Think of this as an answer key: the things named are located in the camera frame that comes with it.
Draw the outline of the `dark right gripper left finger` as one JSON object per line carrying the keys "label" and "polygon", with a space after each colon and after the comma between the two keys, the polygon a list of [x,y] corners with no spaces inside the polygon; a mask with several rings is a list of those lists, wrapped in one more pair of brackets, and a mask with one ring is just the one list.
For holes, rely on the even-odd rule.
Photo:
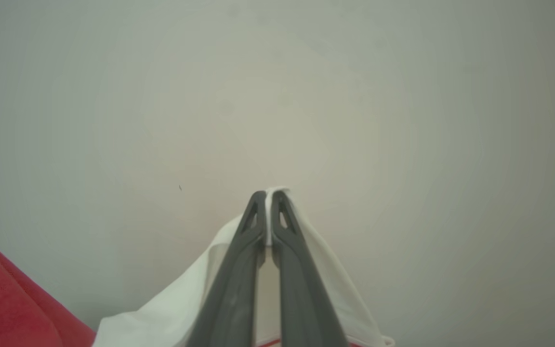
{"label": "dark right gripper left finger", "polygon": [[266,192],[251,196],[186,347],[255,347],[258,270],[264,263]]}

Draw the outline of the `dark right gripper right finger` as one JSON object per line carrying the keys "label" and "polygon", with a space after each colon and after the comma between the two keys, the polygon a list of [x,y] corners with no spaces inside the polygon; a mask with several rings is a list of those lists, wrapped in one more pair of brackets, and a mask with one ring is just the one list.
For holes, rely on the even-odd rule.
{"label": "dark right gripper right finger", "polygon": [[348,347],[294,206],[284,191],[271,203],[273,257],[279,268],[282,347]]}

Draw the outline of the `red basketball jersey white lining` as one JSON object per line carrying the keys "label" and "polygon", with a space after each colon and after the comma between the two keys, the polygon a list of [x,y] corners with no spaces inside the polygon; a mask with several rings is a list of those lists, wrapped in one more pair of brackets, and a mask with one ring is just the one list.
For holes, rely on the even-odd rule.
{"label": "red basketball jersey white lining", "polygon": [[[279,268],[270,225],[272,195],[278,191],[284,191],[294,206],[348,347],[395,347],[394,339],[381,334],[345,268],[293,202],[290,191],[284,187],[264,191],[267,234],[256,288],[255,347],[281,345]],[[138,310],[103,318],[96,332],[0,252],[0,347],[186,347],[241,217],[225,224],[167,288]]]}

